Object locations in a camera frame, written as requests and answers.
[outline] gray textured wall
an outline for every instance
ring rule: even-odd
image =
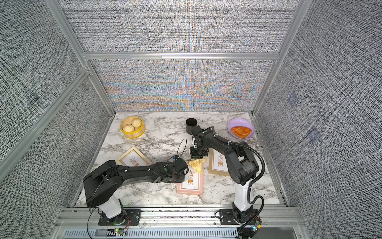
[[[1,161],[82,67],[44,1],[0,9]]]
[[[271,60],[91,60],[117,111],[250,111]]]
[[[0,160],[82,70],[44,1],[0,2]],[[49,238],[110,116],[89,79],[0,183],[0,238]]]
[[[380,238],[382,5],[314,0],[258,114],[312,238]]]
[[[58,2],[88,52],[278,52],[300,1]]]
[[[85,79],[0,184],[0,238],[49,238],[70,207],[110,115]]]

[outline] framed artwork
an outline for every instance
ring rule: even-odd
[[[126,151],[122,156],[120,156],[116,163],[123,166],[136,167],[136,166],[147,166],[152,164],[152,162],[146,158],[137,148],[134,146]]]
[[[210,149],[210,166],[208,172],[211,174],[219,174],[223,176],[229,176],[228,166],[225,160],[225,156],[214,150]]]
[[[178,184],[177,193],[182,194],[203,194],[203,171],[196,173],[196,169],[188,166],[188,174],[185,175],[185,181]]]

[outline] yellow bowl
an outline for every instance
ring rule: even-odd
[[[125,125],[131,124],[133,119],[140,119],[142,121],[142,125],[139,127],[139,129],[137,129],[133,132],[124,131],[123,128],[125,127]],[[144,133],[144,131],[146,130],[146,126],[144,125],[143,119],[139,118],[138,116],[131,116],[131,117],[128,117],[122,121],[121,130],[122,130],[122,133],[125,135],[126,138],[138,138],[139,136],[141,136]]]

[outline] steamed bun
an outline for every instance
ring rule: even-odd
[[[125,131],[125,132],[133,132],[134,131],[134,126],[132,126],[132,125],[125,125],[124,127],[123,127],[123,131]]]
[[[141,121],[141,119],[136,118],[136,119],[133,119],[133,121],[131,122],[131,124],[132,124],[135,128],[138,128],[138,127],[140,127],[140,126],[142,125],[142,121]]]

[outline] purple plate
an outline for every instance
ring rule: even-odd
[[[232,132],[231,132],[231,129],[233,127],[236,127],[236,126],[244,126],[244,127],[247,127],[249,129],[252,130],[252,132],[248,135],[247,138],[239,138],[237,137],[236,135],[234,135]],[[249,122],[248,120],[246,119],[243,119],[243,118],[234,118],[234,119],[231,119],[228,124],[227,124],[227,129],[228,129],[228,132],[234,136],[235,138],[239,138],[241,140],[247,140],[249,138],[252,138],[252,136],[255,134],[255,127],[253,126],[253,124],[251,122]]]

